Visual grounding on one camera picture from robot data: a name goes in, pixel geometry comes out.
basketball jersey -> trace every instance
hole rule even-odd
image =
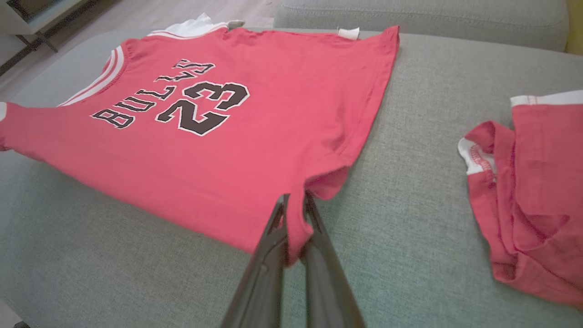
[[[292,263],[312,233],[304,189],[324,199],[340,189],[381,103],[398,27],[365,40],[189,31],[126,40],[59,107],[0,103],[0,148],[247,252],[290,193]]]

white trim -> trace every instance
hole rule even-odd
[[[164,31],[164,30],[152,31],[150,34],[148,34],[148,36],[165,36],[165,37],[169,37],[171,39],[189,40],[189,39],[196,39],[198,37],[205,36],[211,32],[214,32],[214,31],[222,29],[222,28],[228,29],[228,26],[225,23],[217,24],[216,26],[213,26],[212,28],[210,28],[208,30],[204,30],[204,32],[200,32],[199,34],[190,35],[190,36],[185,36],[184,34],[174,34],[172,32],[168,32],[168,31]]]
[[[548,96],[516,96],[510,98],[512,106],[548,104],[548,105],[569,105],[583,104],[583,90],[575,90],[563,93],[555,93]]]
[[[478,163],[477,160],[485,160],[487,164],[489,164],[489,169],[491,169],[492,173],[496,174],[494,154],[484,153],[475,142],[462,138],[458,143],[458,151],[468,166],[468,170],[466,171],[467,175],[485,171],[484,166]]]
[[[113,81],[113,79],[115,79],[115,77],[119,74],[121,68],[124,66],[124,51],[121,48],[121,46],[118,46],[117,48],[115,48],[114,51],[112,51],[112,58],[116,58],[115,59],[115,63],[114,63],[114,69],[110,72],[110,74],[102,74],[97,80],[95,80],[93,82],[92,85],[86,87],[85,89],[81,90],[80,92],[77,93],[77,96],[73,96],[71,97],[69,100],[67,100],[66,102],[64,102],[63,104],[60,104],[59,106],[67,106],[70,104],[74,104],[76,102],[79,102],[89,96],[92,96],[94,94],[96,94],[97,92],[99,92],[100,90],[102,90],[103,88],[105,88],[111,81]]]
[[[243,24],[243,21],[236,22],[237,26],[242,26]],[[152,31],[148,36],[166,36],[172,39],[185,40],[201,37],[223,27],[228,29],[228,23],[213,24],[210,17],[202,13],[197,19],[189,19],[186,22],[171,25],[163,30]]]
[[[0,122],[6,117],[7,108],[6,103],[0,102]]]

couch cushion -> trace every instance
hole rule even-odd
[[[382,31],[563,51],[566,0],[280,0],[277,28]]]
[[[143,35],[88,40],[12,100],[58,104],[99,75],[112,48]],[[493,280],[456,148],[482,121],[509,124],[511,96],[572,89],[583,89],[583,57],[402,35],[360,159],[342,191],[318,202],[369,328],[581,327],[576,310]],[[0,298],[31,327],[218,327],[248,260],[0,153]],[[300,264],[286,271],[285,328],[305,325],[303,274]]]

crumpled red shirt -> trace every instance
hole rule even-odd
[[[494,278],[583,310],[583,90],[512,102],[458,145]]]

stitching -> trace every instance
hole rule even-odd
[[[426,18],[430,19],[437,19],[437,20],[447,20],[447,21],[456,21],[467,23],[470,25],[501,25],[506,28],[514,28],[514,29],[540,29],[540,28],[547,28],[547,27],[556,27],[564,23],[565,18],[567,17],[567,13],[563,15],[563,17],[554,24],[549,25],[527,25],[527,24],[516,24],[510,22],[503,22],[498,20],[484,20],[473,18],[470,16],[444,16],[436,13],[424,13],[424,12],[401,12],[401,13],[392,13],[392,12],[382,12],[382,13],[375,13],[375,12],[368,12],[367,9],[359,9],[359,8],[351,8],[351,10],[340,10],[336,8],[313,8],[313,9],[304,9],[304,8],[294,8],[289,5],[282,5],[283,8],[291,10],[291,11],[299,11],[304,12],[305,14],[316,13],[318,11],[335,11],[341,13],[348,13],[351,12],[351,15],[361,15],[361,16],[425,16]]]

